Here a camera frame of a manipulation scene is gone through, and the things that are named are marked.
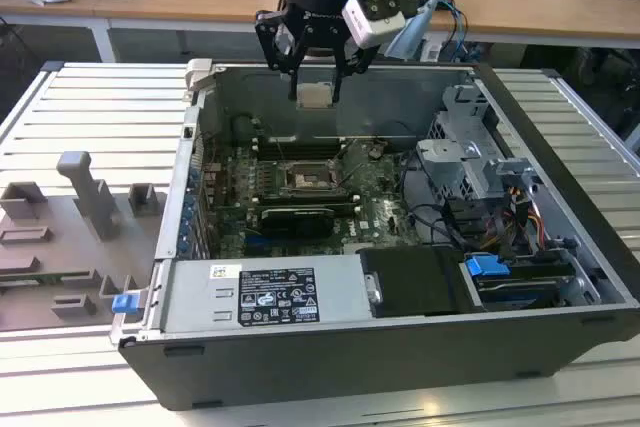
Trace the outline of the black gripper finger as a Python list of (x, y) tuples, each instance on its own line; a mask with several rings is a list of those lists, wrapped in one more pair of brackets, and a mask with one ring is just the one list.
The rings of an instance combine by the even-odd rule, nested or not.
[(289, 100), (297, 99), (298, 73), (303, 60), (301, 26), (295, 9), (260, 10), (255, 17), (255, 32), (268, 67), (289, 76)]
[(358, 48), (351, 57), (347, 58), (345, 54), (345, 42), (337, 40), (333, 42), (332, 50), (335, 59), (335, 69), (332, 80), (332, 101), (338, 102), (340, 100), (343, 79), (353, 74), (365, 73), (376, 57), (376, 47), (366, 49)]

